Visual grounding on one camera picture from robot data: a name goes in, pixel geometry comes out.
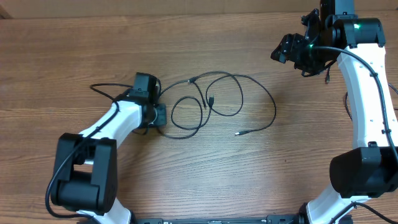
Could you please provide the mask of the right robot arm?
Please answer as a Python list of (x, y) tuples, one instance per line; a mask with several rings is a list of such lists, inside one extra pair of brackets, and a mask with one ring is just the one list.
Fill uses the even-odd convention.
[(397, 117), (385, 70), (386, 38), (376, 18), (359, 18), (353, 1), (324, 0), (303, 16), (304, 35), (287, 34), (271, 58), (304, 77), (337, 64), (353, 122), (352, 150), (330, 162), (330, 184), (295, 215), (267, 223), (351, 223), (350, 211), (397, 188)]

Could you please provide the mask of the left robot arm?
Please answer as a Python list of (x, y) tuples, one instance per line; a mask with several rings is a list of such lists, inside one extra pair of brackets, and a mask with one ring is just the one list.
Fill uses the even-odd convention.
[(78, 134), (64, 133), (57, 143), (45, 207), (55, 218), (85, 218), (87, 223), (135, 223), (117, 199), (117, 150), (136, 129), (166, 124), (158, 103), (160, 80), (136, 73), (134, 84), (111, 97), (111, 107), (94, 125)]

